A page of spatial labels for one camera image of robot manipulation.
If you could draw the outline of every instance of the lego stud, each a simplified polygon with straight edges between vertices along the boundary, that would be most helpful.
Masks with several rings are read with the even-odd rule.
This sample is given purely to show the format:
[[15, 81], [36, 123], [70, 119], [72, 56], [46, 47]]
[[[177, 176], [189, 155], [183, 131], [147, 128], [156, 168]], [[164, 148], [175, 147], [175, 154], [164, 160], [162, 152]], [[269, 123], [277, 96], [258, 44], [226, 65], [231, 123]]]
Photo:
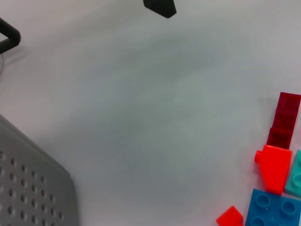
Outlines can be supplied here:
[[262, 151], [257, 151], [256, 152], [254, 162], [259, 163], [261, 153], [262, 153]]
[[281, 203], [281, 211], [286, 215], [294, 215], [296, 213], [296, 206], [291, 201], [284, 201]]
[[301, 188], [301, 174], [296, 174], [293, 177], [293, 185], [295, 185], [297, 188]]
[[266, 194], [259, 194], [255, 199], [255, 203], [259, 208], [267, 209], [271, 203], [271, 199]]
[[265, 226], [265, 222], [261, 217], [253, 217], [251, 220], [251, 226]]

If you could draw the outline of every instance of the red lego brick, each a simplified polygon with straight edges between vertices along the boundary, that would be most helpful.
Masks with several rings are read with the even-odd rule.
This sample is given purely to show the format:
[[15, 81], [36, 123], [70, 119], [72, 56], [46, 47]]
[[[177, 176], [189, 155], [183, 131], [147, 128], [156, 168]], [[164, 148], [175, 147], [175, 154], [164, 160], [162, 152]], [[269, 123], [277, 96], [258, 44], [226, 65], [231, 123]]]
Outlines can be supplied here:
[[289, 149], [295, 127], [301, 95], [280, 93], [267, 145]]
[[216, 219], [216, 222], [219, 226], [242, 226], [243, 215], [234, 206], [231, 206]]
[[292, 151], [265, 145], [257, 151], [254, 161], [259, 164], [260, 173], [267, 192], [281, 195], [283, 192]]
[[270, 128], [267, 145], [289, 149], [293, 132], [289, 129]]

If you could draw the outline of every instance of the black plastic object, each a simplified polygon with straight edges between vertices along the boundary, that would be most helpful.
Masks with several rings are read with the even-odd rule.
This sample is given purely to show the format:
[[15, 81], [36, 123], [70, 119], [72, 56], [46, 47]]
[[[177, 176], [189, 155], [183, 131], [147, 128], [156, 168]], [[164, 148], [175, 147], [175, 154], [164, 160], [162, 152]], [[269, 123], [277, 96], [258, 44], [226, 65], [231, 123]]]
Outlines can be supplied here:
[[6, 23], [1, 18], [0, 18], [0, 33], [8, 37], [7, 39], [0, 42], [0, 54], [19, 45], [21, 41], [20, 32], [16, 28]]
[[143, 0], [146, 8], [166, 18], [171, 18], [177, 13], [174, 0]]

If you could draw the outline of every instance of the gray perforated plate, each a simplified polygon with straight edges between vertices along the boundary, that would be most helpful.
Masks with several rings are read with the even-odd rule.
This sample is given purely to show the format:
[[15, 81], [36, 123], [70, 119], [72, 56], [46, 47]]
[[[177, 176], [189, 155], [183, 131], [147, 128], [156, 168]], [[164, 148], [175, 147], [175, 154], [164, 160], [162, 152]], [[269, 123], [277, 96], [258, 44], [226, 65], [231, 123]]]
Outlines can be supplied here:
[[0, 226], [78, 226], [69, 173], [0, 116]]

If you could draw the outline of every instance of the toy brick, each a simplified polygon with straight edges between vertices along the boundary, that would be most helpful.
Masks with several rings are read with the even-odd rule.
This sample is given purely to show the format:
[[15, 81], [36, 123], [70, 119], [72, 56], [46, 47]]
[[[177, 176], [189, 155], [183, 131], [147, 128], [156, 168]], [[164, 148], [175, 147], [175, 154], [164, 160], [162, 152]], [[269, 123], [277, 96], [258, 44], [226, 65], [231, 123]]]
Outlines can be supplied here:
[[288, 129], [270, 128], [267, 145], [289, 149], [293, 131]]
[[295, 127], [301, 95], [280, 93], [267, 144], [289, 149]]
[[216, 219], [219, 226], [242, 226], [243, 215], [231, 206], [220, 217]]
[[301, 201], [253, 190], [246, 226], [298, 226]]
[[301, 150], [297, 151], [285, 185], [285, 193], [301, 198]]
[[146, 8], [165, 18], [171, 18], [177, 12], [174, 0], [143, 0], [143, 2]]
[[274, 128], [293, 130], [295, 127], [297, 114], [282, 113], [275, 114], [273, 126]]
[[300, 100], [301, 95], [281, 92], [276, 112], [286, 111], [297, 114], [299, 110]]
[[292, 151], [269, 145], [256, 152], [254, 161], [259, 164], [267, 192], [283, 192], [291, 157]]

